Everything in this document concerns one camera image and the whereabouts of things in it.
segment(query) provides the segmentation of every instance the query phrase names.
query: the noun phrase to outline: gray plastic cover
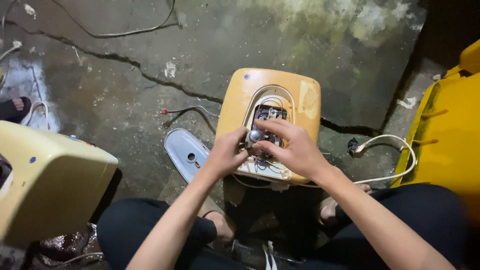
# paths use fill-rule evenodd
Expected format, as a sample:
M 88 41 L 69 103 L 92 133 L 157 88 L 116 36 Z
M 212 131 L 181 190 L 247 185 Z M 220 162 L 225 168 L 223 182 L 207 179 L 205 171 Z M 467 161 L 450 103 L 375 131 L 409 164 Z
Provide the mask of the gray plastic cover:
M 205 164 L 210 153 L 200 140 L 183 128 L 173 129 L 167 134 L 165 150 L 188 183 Z

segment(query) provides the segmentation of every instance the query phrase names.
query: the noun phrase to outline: hand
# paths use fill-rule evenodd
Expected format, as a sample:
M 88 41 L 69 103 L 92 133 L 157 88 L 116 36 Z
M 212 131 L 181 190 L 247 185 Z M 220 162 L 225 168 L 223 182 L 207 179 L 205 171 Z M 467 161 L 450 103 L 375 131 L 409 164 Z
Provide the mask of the hand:
M 274 155 L 292 172 L 313 180 L 318 178 L 318 171 L 321 171 L 321 168 L 331 166 L 304 128 L 283 119 L 265 121 L 256 119 L 255 124 L 260 129 L 275 133 L 288 143 L 285 148 L 280 148 L 269 141 L 259 141 L 253 145 L 253 148 Z
M 248 129 L 241 126 L 216 140 L 204 168 L 213 173 L 217 180 L 233 173 L 250 156 L 247 150 L 239 152 L 239 142 L 247 132 Z

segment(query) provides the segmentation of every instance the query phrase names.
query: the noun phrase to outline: foot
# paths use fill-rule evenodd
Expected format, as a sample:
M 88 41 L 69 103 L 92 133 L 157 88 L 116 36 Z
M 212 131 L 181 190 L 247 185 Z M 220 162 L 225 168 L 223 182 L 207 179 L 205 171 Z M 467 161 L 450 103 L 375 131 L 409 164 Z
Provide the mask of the foot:
M 21 98 L 14 98 L 12 99 L 13 104 L 15 105 L 15 108 L 17 111 L 23 111 L 24 110 L 24 102 L 22 101 Z
M 361 188 L 367 194 L 372 193 L 372 188 L 367 184 L 361 184 L 359 188 Z M 332 226 L 337 223 L 337 220 L 335 218 L 335 207 L 337 205 L 338 203 L 333 200 L 331 203 L 329 203 L 327 206 L 323 207 L 320 210 L 320 219 L 325 226 Z
M 206 219 L 213 221 L 216 228 L 216 237 L 222 242 L 230 242 L 233 240 L 235 234 L 234 230 L 230 228 L 222 214 L 218 212 L 210 212 L 205 216 Z

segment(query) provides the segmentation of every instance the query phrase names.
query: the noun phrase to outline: person's left hand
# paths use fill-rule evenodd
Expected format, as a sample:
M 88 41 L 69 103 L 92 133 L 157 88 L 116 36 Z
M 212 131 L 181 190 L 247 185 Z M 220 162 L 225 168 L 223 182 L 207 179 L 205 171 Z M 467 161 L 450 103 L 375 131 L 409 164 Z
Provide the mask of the person's left hand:
M 217 180 L 233 173 L 250 156 L 247 150 L 239 152 L 239 142 L 248 131 L 241 126 L 233 132 L 221 135 L 208 155 L 204 169 L 213 173 Z

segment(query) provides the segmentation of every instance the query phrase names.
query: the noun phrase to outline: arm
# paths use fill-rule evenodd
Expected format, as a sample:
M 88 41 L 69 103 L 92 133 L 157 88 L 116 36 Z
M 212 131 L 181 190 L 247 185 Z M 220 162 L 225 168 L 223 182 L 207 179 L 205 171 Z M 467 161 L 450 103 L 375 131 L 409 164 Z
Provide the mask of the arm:
M 152 229 L 127 270 L 174 268 L 193 221 L 213 186 L 248 157 L 247 151 L 238 152 L 239 140 L 247 131 L 241 127 L 218 138 L 205 165 Z
M 308 133 L 285 120 L 257 121 L 257 126 L 283 137 L 286 148 L 268 141 L 253 145 L 273 154 L 293 172 L 322 187 L 342 207 L 391 269 L 455 269 L 402 220 L 360 190 L 340 169 L 330 165 Z

